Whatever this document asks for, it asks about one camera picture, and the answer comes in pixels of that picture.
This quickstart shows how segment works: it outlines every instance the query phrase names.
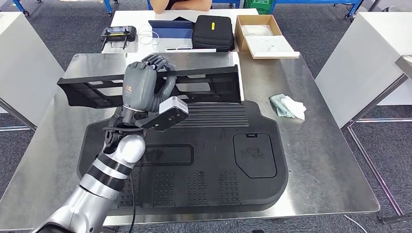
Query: green crate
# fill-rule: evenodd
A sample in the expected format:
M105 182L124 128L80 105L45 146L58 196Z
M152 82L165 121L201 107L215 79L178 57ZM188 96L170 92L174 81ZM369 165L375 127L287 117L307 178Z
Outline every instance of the green crate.
M270 14L274 0L245 0L244 8L256 8L260 15Z

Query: white cable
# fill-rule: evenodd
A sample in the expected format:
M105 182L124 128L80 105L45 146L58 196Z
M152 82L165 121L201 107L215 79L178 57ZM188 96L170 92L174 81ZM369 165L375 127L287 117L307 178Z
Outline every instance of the white cable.
M365 228L363 228L363 226L361 226L357 221L349 218L347 215L343 215L343 216L345 216L347 219L351 220L351 221L354 222L356 225L358 225L365 233L368 233L368 232L365 230Z
M192 49L192 47L190 47L189 45L181 45L181 46L177 47L176 50L178 50L178 49L180 49L180 48L183 48L183 47Z
M160 39L161 39L159 34L157 34L156 32L153 32L152 30L146 30L146 31L141 32L140 30L144 27L151 27L151 26L150 26L150 24L145 24L145 25L143 25L139 28L139 30L137 31L137 34L138 34L138 37L139 37L139 42L143 45L152 44L155 40L155 38L153 38L153 34L156 34L158 41L157 41L157 44L152 44L152 46L153 45L158 45L160 43ZM150 38L151 40L147 43L144 43L144 42L142 42L143 38Z

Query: gray carpet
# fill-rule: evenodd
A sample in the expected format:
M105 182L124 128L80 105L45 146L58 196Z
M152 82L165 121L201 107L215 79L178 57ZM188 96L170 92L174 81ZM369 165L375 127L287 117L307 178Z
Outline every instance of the gray carpet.
M76 53L100 52L99 35L104 27L110 25L111 18L105 14L102 4L93 2L59 2L57 0L22 0L25 8L31 12L28 20L65 69ZM119 10L147 9L144 0L120 0ZM214 8L226 8L216 5ZM15 11L13 6L3 6L2 10ZM328 59L329 55L344 35L350 22L343 19L345 6L338 5L287 5L276 6L276 20L291 45L302 53L314 77ZM59 35L63 40L56 40ZM411 117L408 106L374 108L367 117ZM8 115L0 114L0 126L18 124ZM410 127L412 123L356 124L354 130L372 155L374 162L386 179L395 198L404 211L412 210L411 178L412 149ZM380 204L380 216L393 216L390 207L372 172L357 150L348 132L343 131L356 159L372 186ZM4 193L8 181L16 169L31 132L0 134L0 195ZM381 225L376 214L350 215L369 233L408 233L412 232L412 223L392 226ZM309 216L286 220L251 219L211 222L183 222L168 224L135 225L134 232L139 233L250 233L252 230L264 230L266 233L360 233L362 230L342 215ZM127 232L128 227L120 227L119 232Z

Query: crumpled paper towel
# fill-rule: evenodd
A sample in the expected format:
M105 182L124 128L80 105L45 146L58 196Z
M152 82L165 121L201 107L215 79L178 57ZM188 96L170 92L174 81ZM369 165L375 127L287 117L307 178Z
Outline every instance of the crumpled paper towel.
M283 94L272 96L269 98L271 103L275 105L277 115L280 117L292 117L305 120L306 107L301 102L292 100L289 96Z

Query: person's arm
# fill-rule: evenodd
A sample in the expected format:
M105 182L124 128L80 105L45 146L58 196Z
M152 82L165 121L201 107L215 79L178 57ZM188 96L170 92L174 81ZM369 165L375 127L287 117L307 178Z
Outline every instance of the person's arm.
M209 11L212 0L188 0L178 1L172 6L172 10Z
M152 5L154 12L156 14L161 14L165 11L169 0L150 0L150 5Z

